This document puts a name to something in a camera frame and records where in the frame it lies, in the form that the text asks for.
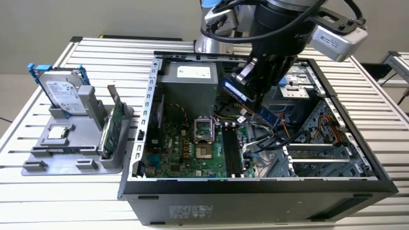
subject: black cable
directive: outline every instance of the black cable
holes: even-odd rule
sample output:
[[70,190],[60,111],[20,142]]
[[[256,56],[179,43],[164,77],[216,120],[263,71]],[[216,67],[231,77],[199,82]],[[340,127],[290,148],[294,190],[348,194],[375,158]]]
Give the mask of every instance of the black cable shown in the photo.
[[3,117],[0,117],[0,120],[7,121],[7,122],[12,123],[12,121],[11,121],[11,120],[8,120],[8,119],[6,119],[6,118],[3,118]]
[[397,75],[397,73],[395,73],[395,74],[384,81],[384,83],[380,84],[380,86],[383,87],[383,85],[387,83],[387,81],[389,81],[396,75]]
[[397,105],[400,105],[400,104],[403,103],[403,101],[404,101],[405,98],[407,98],[407,96],[403,96],[403,97],[401,97],[401,99],[400,99],[399,102],[397,102]]
[[327,0],[319,0],[315,5],[312,5],[308,10],[300,14],[300,16],[284,27],[282,27],[280,29],[267,33],[267,34],[262,34],[262,35],[256,35],[256,36],[251,36],[251,37],[224,37],[216,34],[216,28],[214,25],[214,28],[210,29],[210,33],[207,33],[203,29],[202,29],[202,33],[214,38],[216,41],[220,42],[226,42],[226,43],[234,43],[234,44],[240,44],[240,43],[251,43],[255,41],[260,41],[264,40],[283,32],[286,32],[287,30],[292,29],[294,27],[296,27],[300,23],[303,23],[310,16],[315,13],[315,11],[322,7],[322,5],[326,3]]
[[272,150],[279,150],[279,149],[282,149],[284,145],[287,145],[288,143],[292,143],[303,134],[306,134],[306,135],[308,136],[308,138],[307,138],[307,143],[308,143],[312,134],[311,134],[310,131],[303,130],[303,131],[300,131],[299,133],[296,133],[296,134],[292,136],[291,139],[288,139],[287,141],[282,142],[280,145],[272,146],[272,147],[264,147],[263,150],[270,150],[270,151],[272,151]]
[[348,6],[351,7],[353,13],[356,14],[357,20],[361,21],[361,23],[363,23],[361,25],[364,25],[367,23],[367,20],[364,19],[364,15],[363,15],[363,11],[361,11],[360,7],[353,2],[353,0],[344,0],[344,1],[348,4]]

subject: slotted metal table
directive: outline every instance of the slotted metal table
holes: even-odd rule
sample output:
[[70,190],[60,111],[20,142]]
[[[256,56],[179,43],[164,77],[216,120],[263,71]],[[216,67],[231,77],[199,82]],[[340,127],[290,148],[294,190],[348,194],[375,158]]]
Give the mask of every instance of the slotted metal table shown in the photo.
[[[59,67],[83,64],[104,104],[112,103],[107,85],[115,84],[123,101],[134,106],[128,152],[134,148],[155,50],[192,52],[194,43],[84,38],[68,44],[55,63]],[[250,45],[235,46],[236,54],[250,52]],[[336,63],[314,49],[300,57],[316,59],[400,193],[336,223],[183,228],[409,229],[409,119],[353,57]],[[144,228],[128,202],[116,200],[120,174],[22,176],[22,164],[50,119],[48,107],[50,101],[38,89],[0,139],[0,223],[8,223],[0,229]]]

